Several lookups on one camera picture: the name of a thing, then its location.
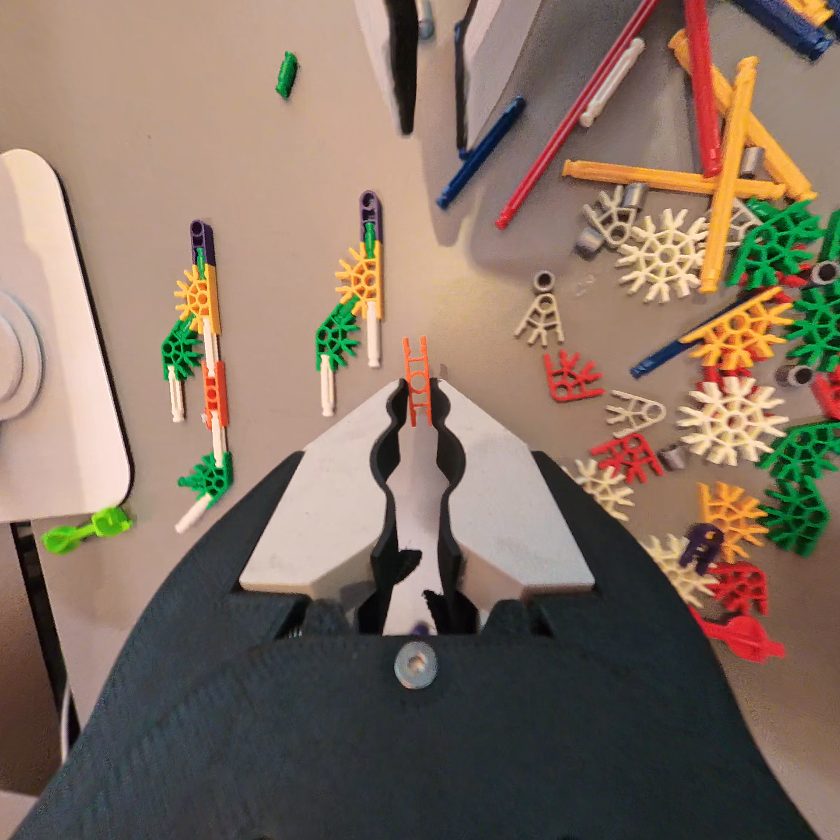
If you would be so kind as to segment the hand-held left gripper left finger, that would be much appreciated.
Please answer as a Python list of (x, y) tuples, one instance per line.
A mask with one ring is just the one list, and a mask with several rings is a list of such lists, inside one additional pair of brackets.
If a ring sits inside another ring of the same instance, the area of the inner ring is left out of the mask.
[(377, 391), (302, 451), (239, 576), (244, 590), (305, 595), (357, 611), (381, 634), (397, 583), (418, 564), (400, 551), (388, 479), (401, 461), (405, 380)]

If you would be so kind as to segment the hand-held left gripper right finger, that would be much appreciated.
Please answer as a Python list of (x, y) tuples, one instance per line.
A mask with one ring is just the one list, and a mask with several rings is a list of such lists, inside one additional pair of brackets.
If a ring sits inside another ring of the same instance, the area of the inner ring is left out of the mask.
[(499, 602), (590, 592), (594, 577), (530, 447), (444, 380), (432, 380), (442, 593), (438, 632), (475, 632)]

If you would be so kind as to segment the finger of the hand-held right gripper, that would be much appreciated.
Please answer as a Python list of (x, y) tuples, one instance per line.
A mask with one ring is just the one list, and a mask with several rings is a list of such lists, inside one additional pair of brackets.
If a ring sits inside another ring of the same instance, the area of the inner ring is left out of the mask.
[(476, 145), (518, 63), (540, 1), (471, 1), (455, 25), (456, 146)]
[(355, 1), (375, 78), (401, 136), (414, 131), (419, 23), (414, 1)]

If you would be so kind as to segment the orange slotted connector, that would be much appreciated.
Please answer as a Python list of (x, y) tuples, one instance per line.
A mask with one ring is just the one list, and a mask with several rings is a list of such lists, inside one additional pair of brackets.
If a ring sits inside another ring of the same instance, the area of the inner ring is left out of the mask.
[(405, 381), (408, 389), (407, 409), (412, 427), (417, 426), (419, 414), (423, 414), (429, 426), (433, 425), (431, 374), (427, 353), (427, 339), (420, 336), (413, 350), (410, 339), (402, 338)]

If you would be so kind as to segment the green fan connector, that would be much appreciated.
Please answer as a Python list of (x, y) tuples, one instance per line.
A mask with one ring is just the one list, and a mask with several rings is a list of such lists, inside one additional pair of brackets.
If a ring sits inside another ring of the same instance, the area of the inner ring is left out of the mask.
[(350, 312), (334, 309), (316, 332), (316, 369), (336, 371), (347, 365), (347, 356), (355, 356), (360, 342), (354, 336), (360, 327)]

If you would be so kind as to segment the yellow half-circle connector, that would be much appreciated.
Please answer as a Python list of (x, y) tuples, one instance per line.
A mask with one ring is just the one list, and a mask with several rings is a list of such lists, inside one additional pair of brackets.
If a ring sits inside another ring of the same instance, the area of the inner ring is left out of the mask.
[(372, 301), (376, 317), (382, 320), (382, 242), (378, 239), (374, 241), (372, 255), (367, 255), (364, 242), (360, 242), (357, 249), (350, 248), (350, 257), (341, 259), (340, 270), (335, 272), (339, 283), (335, 290), (339, 294), (341, 305), (352, 304), (351, 311), (354, 316), (365, 315), (367, 304)]

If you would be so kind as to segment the pile of colourful toy pieces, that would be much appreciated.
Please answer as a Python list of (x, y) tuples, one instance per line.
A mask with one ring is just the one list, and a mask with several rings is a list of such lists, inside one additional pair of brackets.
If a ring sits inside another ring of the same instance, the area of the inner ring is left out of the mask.
[(645, 432), (666, 420), (656, 400), (612, 390), (618, 405), (606, 406), (611, 437), (593, 446), (586, 463), (576, 461), (576, 480), (618, 520), (620, 506), (633, 505), (632, 483), (682, 469), (695, 455), (715, 466), (755, 464), (769, 472), (774, 488), (759, 503), (743, 488), (699, 483), (699, 517), (683, 538), (651, 538), (644, 548), (694, 613), (713, 597), (729, 614), (749, 623), (754, 608), (769, 612), (763, 572), (749, 561), (746, 545), (762, 536), (807, 557), (830, 512), (816, 483), (838, 455), (838, 405), (826, 420), (790, 426), (779, 413), (784, 399), (773, 385), (757, 381), (757, 364), (771, 361), (790, 340), (794, 364), (779, 375), (796, 384), (808, 375), (814, 387), (838, 385), (838, 214), (827, 230), (810, 211), (815, 194), (790, 157), (755, 121), (752, 103), (758, 59), (738, 67), (731, 86), (712, 65), (703, 2), (688, 2), (686, 27), (669, 41), (695, 86), (698, 130), (711, 131), (711, 169), (703, 173), (660, 171), (592, 161), (566, 161), (563, 175), (613, 185), (598, 208), (583, 206), (589, 226), (576, 248), (583, 255), (613, 249), (620, 285), (630, 296), (665, 305), (672, 297), (737, 293), (718, 313), (684, 330), (673, 342), (634, 366), (634, 380), (689, 352), (702, 369), (678, 407), (681, 435), (655, 451)]

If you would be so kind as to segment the dark blue rod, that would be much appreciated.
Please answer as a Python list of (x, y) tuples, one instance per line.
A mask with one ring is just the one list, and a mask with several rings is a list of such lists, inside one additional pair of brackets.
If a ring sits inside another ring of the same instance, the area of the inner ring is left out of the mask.
[(488, 130), (484, 138), (478, 142), (472, 151), (466, 154), (462, 165), (436, 199), (436, 205), (441, 210), (447, 210), (458, 195), (463, 192), (466, 185), (476, 175), (480, 167), (518, 123), (526, 107), (527, 101), (523, 96), (515, 97), (502, 112), (499, 119)]

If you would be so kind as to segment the assembled multicolour toy model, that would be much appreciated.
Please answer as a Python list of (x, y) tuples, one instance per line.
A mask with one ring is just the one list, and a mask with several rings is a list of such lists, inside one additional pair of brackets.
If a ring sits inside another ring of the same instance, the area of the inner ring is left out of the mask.
[(186, 382), (201, 383), (201, 420), (211, 435), (212, 449), (177, 480), (177, 485), (195, 493), (188, 511), (175, 525), (183, 534), (228, 492), (234, 481), (234, 461), (228, 447), (228, 389), (225, 362), (220, 353), (222, 333), (217, 296), (217, 261), (214, 231), (201, 218), (189, 227), (192, 262), (184, 278), (176, 282), (177, 320), (161, 343), (163, 377), (169, 386), (171, 420), (186, 421)]

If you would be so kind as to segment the bright green plastic piece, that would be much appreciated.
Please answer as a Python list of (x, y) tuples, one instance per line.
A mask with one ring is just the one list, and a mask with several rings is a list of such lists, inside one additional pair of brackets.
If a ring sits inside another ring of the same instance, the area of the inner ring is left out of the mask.
[(45, 550), (63, 555), (78, 549), (93, 538), (110, 538), (130, 530), (133, 520), (120, 507), (105, 507), (91, 514), (90, 520), (79, 526), (59, 526), (48, 530), (41, 538)]

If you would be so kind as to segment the red double-ended connector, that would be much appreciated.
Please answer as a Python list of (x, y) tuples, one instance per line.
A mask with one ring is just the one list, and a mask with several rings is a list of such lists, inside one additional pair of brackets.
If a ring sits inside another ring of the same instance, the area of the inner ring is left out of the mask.
[(714, 623), (704, 619), (692, 606), (689, 612), (708, 639), (724, 643), (741, 659), (763, 664), (770, 658), (786, 657), (784, 645), (772, 640), (753, 616), (739, 614), (725, 623)]

